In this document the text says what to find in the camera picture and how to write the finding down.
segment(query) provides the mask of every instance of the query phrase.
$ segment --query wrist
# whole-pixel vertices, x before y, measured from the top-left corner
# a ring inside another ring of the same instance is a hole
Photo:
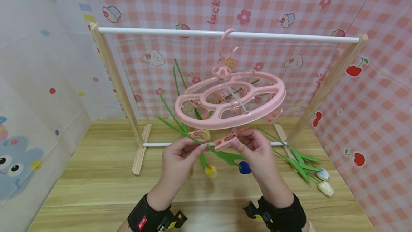
[[[166,210],[173,202],[180,187],[167,179],[160,178],[147,194],[147,204],[155,211]]]
[[[294,196],[283,178],[273,175],[265,180],[258,181],[263,198],[277,208],[289,207],[294,200]]]

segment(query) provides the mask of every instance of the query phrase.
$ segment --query yellow tulip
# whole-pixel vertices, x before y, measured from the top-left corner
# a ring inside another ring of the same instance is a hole
[[[216,170],[216,167],[215,166],[212,166],[212,165],[208,165],[206,168],[205,168],[205,173],[206,173],[206,175],[208,176],[208,177],[210,177],[210,178],[215,178],[216,176],[217,176],[217,170]]]
[[[208,141],[208,140],[210,140],[210,132],[209,132],[209,130],[204,130],[204,133],[201,133],[200,135],[199,135],[203,140],[205,140],[205,141]]]
[[[334,194],[334,190],[332,186],[326,181],[322,181],[321,183],[319,183],[318,189],[319,191],[321,191],[324,195],[328,197],[332,197]]]

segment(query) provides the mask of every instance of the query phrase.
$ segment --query white tulip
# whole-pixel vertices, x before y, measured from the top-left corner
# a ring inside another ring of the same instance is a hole
[[[316,176],[320,179],[322,179],[323,181],[329,181],[330,175],[329,173],[326,171],[326,169],[321,168],[322,171],[318,171],[316,172]]]
[[[322,183],[319,183],[318,189],[328,197],[332,197],[334,194],[332,186],[327,181],[322,181]]]

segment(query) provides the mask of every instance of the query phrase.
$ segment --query blue tulip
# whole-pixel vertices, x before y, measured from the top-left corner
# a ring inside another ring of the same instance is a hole
[[[247,164],[246,161],[241,161],[239,163],[239,172],[241,174],[247,175],[252,173],[252,170],[250,169],[249,164]]]

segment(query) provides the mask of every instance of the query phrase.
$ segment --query wall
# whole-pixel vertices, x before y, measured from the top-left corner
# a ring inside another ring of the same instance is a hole
[[[90,123],[124,114],[87,27],[97,0],[0,1],[0,230],[18,232]]]

